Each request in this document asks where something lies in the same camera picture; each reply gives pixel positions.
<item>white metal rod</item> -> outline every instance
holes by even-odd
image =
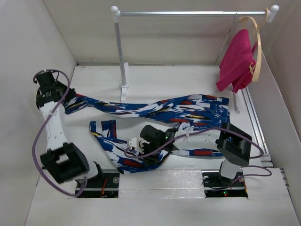
[[[127,85],[127,78],[126,78],[126,71],[125,71],[125,68],[124,68],[124,60],[123,60],[123,54],[122,54],[119,23],[114,23],[114,26],[115,26],[117,49],[118,49],[119,64],[120,64],[121,79],[122,79],[121,86],[126,86]]]
[[[120,12],[120,16],[265,16],[258,12],[187,11],[187,12]]]

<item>red patch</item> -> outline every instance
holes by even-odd
[[[136,161],[130,160],[130,159],[125,159],[123,163],[127,166],[134,166],[134,167],[143,167],[143,164],[138,163]]]
[[[170,99],[160,100],[160,101],[158,101],[158,104],[163,104],[163,103],[167,102],[168,100],[170,100]]]
[[[196,155],[196,156],[211,155],[212,151],[209,151],[209,150],[194,150],[193,154]]]
[[[114,128],[113,128],[113,137],[114,137],[114,138],[117,138],[117,134],[116,134],[116,125],[114,125]]]
[[[189,122],[188,119],[170,119],[172,122]]]
[[[211,95],[205,95],[208,99],[216,99],[216,97],[211,96]]]
[[[196,125],[196,126],[206,126],[207,124],[206,124],[206,123],[199,123],[199,122],[196,122],[196,123],[194,123],[193,125]]]
[[[180,102],[181,105],[193,105],[194,103],[190,100],[183,100],[182,102]]]

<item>white base stand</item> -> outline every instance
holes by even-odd
[[[237,106],[236,93],[233,92],[234,109],[236,113],[240,113],[240,107]]]
[[[128,62],[124,63],[124,69],[125,69],[125,72],[126,72],[126,80],[128,80],[128,74],[129,74]],[[121,103],[126,103],[127,102],[127,90],[129,88],[128,81],[127,81],[127,84],[125,86],[123,86],[122,84],[120,84],[120,88],[121,88],[120,102]]]

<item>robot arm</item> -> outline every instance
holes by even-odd
[[[39,74],[36,79],[40,85],[36,104],[46,120],[67,87],[56,81],[50,71]],[[69,102],[74,94],[74,89],[70,89],[64,101]],[[47,152],[40,156],[44,168],[59,184],[73,179],[82,179],[84,176],[87,178],[102,176],[100,166],[96,162],[88,161],[85,155],[70,141],[64,123],[64,114],[64,106],[60,104],[46,124]]]
[[[239,128],[235,127],[230,123],[224,123],[223,129],[238,133],[249,140],[252,137]],[[181,136],[172,143],[164,147],[165,151],[172,152],[174,150],[182,149],[213,149],[219,150],[225,157],[220,167],[220,177],[224,180],[234,179],[237,171],[241,166],[249,165],[251,144],[246,140],[239,138],[235,135],[224,131],[211,130],[197,136],[189,136],[192,131],[186,131],[181,129],[168,129],[166,132],[158,130],[151,125],[145,126],[141,133],[140,139],[138,140],[138,150],[140,149],[139,155],[145,155],[157,150],[163,144],[172,140],[174,137]],[[128,146],[131,147],[135,144],[135,139],[129,141]],[[159,153],[143,158],[144,161],[154,162],[158,159]]]

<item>pink garment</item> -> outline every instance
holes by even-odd
[[[216,83],[219,91],[226,89],[231,83],[233,92],[245,88],[252,82],[250,64],[256,64],[247,29],[240,30],[230,43],[220,65],[220,80]]]

